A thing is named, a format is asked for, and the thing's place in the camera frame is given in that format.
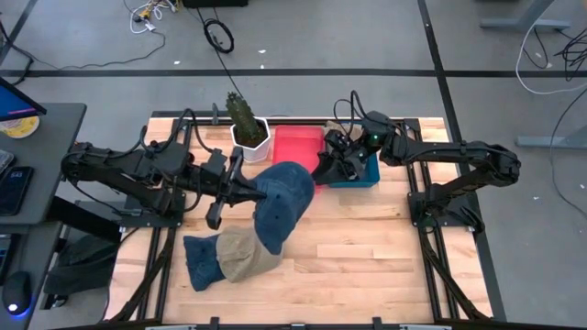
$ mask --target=white flower pot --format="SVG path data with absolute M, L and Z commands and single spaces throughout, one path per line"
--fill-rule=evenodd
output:
M 265 125 L 265 130 L 267 131 L 267 138 L 263 140 L 256 148 L 249 148 L 246 146 L 241 146 L 237 143 L 235 139 L 235 127 L 233 125 L 230 127 L 230 136 L 232 137 L 232 143 L 235 146 L 242 147 L 243 149 L 243 156 L 246 162 L 258 162 L 267 159 L 267 155 L 269 154 L 269 146 L 271 144 L 271 131 L 269 130 L 269 124 L 267 124 L 267 119 L 261 117 L 255 117 L 257 121 L 261 121 L 263 125 Z

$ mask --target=computer mouse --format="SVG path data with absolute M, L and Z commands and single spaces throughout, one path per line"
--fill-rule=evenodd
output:
M 2 290 L 4 308 L 12 315 L 20 315 L 30 306 L 30 277 L 25 271 L 8 276 Z

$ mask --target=smartphone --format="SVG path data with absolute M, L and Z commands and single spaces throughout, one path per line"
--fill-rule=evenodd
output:
M 6 171 L 0 181 L 0 216 L 17 215 L 25 199 L 33 168 L 28 166 L 13 167 Z

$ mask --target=cactus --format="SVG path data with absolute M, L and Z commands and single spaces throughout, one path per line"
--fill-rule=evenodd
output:
M 267 138 L 267 132 L 255 120 L 247 101 L 238 94 L 228 93 L 227 109 L 228 115 L 237 126 L 235 139 L 240 145 L 256 148 Z

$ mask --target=blue bin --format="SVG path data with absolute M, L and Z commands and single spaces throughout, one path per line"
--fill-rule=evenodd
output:
M 330 183 L 330 188 L 369 188 L 379 182 L 379 161 L 377 154 L 372 154 L 367 158 L 365 166 L 365 177 L 361 180 Z

